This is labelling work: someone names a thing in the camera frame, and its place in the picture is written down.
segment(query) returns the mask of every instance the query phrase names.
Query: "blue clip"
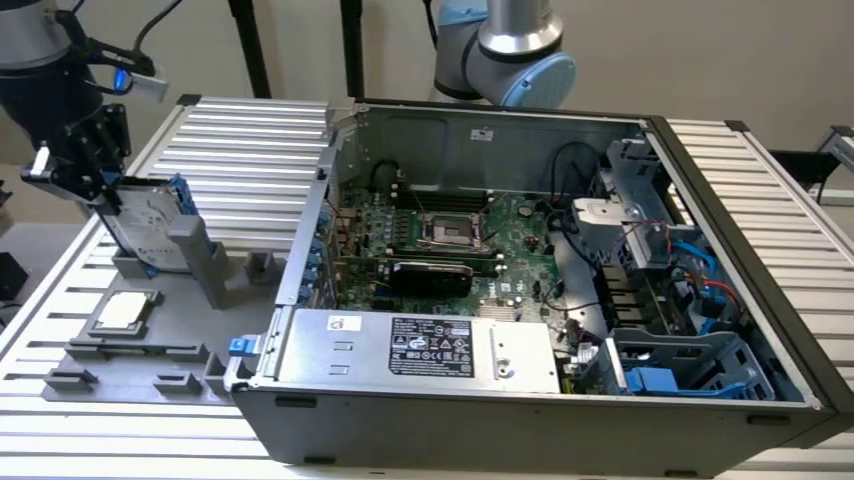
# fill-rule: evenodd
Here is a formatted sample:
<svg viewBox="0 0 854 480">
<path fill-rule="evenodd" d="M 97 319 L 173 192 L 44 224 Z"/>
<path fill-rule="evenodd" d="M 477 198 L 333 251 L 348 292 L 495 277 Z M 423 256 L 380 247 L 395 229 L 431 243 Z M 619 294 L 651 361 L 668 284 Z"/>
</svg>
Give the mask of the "blue clip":
<svg viewBox="0 0 854 480">
<path fill-rule="evenodd" d="M 255 345 L 257 345 L 256 338 L 232 338 L 230 342 L 228 342 L 228 355 L 232 357 L 251 357 L 256 354 Z"/>
<path fill-rule="evenodd" d="M 672 370 L 668 368 L 632 368 L 625 372 L 625 381 L 631 393 L 663 397 L 739 398 L 747 389 L 744 383 L 735 382 L 720 390 L 679 390 Z"/>
<path fill-rule="evenodd" d="M 682 250 L 688 252 L 691 255 L 702 258 L 708 264 L 708 277 L 715 278 L 715 271 L 718 270 L 718 262 L 715 261 L 714 257 L 711 255 L 707 255 L 699 248 L 696 248 L 694 245 L 691 245 L 687 242 L 682 242 L 682 241 L 672 242 L 672 246 L 676 248 L 680 248 Z"/>
</svg>

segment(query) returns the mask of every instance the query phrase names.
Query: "motherboard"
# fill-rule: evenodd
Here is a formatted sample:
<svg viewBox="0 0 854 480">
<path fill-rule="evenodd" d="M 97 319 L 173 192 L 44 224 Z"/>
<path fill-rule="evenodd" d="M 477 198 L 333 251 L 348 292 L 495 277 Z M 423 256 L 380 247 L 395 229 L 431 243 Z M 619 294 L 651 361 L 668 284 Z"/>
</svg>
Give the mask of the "motherboard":
<svg viewBox="0 0 854 480">
<path fill-rule="evenodd" d="M 543 198 L 345 192 L 337 219 L 339 308 L 560 323 Z"/>
</svg>

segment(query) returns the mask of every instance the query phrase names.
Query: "metal rack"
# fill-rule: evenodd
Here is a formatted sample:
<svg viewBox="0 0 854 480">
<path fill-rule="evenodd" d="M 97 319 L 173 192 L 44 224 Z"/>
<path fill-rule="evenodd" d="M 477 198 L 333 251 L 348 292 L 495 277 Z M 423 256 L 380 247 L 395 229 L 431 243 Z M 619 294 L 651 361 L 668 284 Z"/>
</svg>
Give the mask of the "metal rack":
<svg viewBox="0 0 854 480">
<path fill-rule="evenodd" d="M 732 131 L 724 122 L 668 123 L 824 353 L 851 377 L 851 239 L 750 132 Z"/>
</svg>

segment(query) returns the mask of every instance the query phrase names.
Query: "blue latch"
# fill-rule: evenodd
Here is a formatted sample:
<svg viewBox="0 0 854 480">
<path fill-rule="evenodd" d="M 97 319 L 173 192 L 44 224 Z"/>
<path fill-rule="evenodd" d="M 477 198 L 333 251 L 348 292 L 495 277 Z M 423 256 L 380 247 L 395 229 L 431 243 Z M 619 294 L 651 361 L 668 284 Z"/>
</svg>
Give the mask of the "blue latch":
<svg viewBox="0 0 854 480">
<path fill-rule="evenodd" d="M 664 397 L 738 398 L 744 394 L 746 385 L 736 382 L 720 390 L 679 390 L 672 370 L 668 368 L 636 367 L 625 373 L 628 391 L 635 395 Z"/>
<path fill-rule="evenodd" d="M 232 338 L 230 342 L 228 342 L 228 355 L 232 357 L 251 357 L 257 353 L 255 351 L 256 345 L 257 338 Z"/>
</svg>

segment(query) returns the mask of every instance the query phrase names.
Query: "green circuit board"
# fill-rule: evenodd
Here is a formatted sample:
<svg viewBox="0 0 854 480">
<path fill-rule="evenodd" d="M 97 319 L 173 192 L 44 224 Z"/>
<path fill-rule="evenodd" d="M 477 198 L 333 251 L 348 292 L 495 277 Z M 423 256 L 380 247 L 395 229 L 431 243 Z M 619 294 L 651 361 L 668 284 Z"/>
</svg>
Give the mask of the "green circuit board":
<svg viewBox="0 0 854 480">
<path fill-rule="evenodd" d="M 357 220 L 353 216 L 347 225 L 347 240 L 339 240 L 347 245 L 355 239 L 361 246 L 356 251 L 343 248 L 337 257 L 336 270 L 341 274 L 339 308 L 469 316 L 488 312 L 495 316 L 496 310 L 491 307 L 496 307 L 513 320 L 540 322 L 548 321 L 541 316 L 552 316 L 557 322 L 556 312 L 540 311 L 540 296 L 535 296 L 535 284 L 544 293 L 559 279 L 553 255 L 547 248 L 547 210 L 536 211 L 536 203 L 537 199 L 523 195 L 499 194 L 483 212 L 459 213 L 399 209 L 365 191 L 347 194 L 341 206 L 347 215 L 357 215 Z M 521 207 L 529 209 L 524 211 L 525 215 L 519 213 Z M 419 258 L 419 251 L 435 251 L 436 248 L 419 243 L 424 238 L 425 219 L 431 218 L 433 222 L 459 220 L 461 224 L 472 216 L 480 222 L 479 246 L 484 252 L 499 251 L 500 261 L 483 258 L 485 255 L 465 257 L 464 251 L 457 251 L 464 249 L 456 248 L 448 248 L 452 256 L 433 253 Z M 381 273 L 392 258 L 391 245 L 407 251 L 407 260 L 471 266 L 476 273 L 468 296 L 433 299 L 392 295 Z M 497 265 L 505 267 L 499 273 L 495 272 Z"/>
</svg>

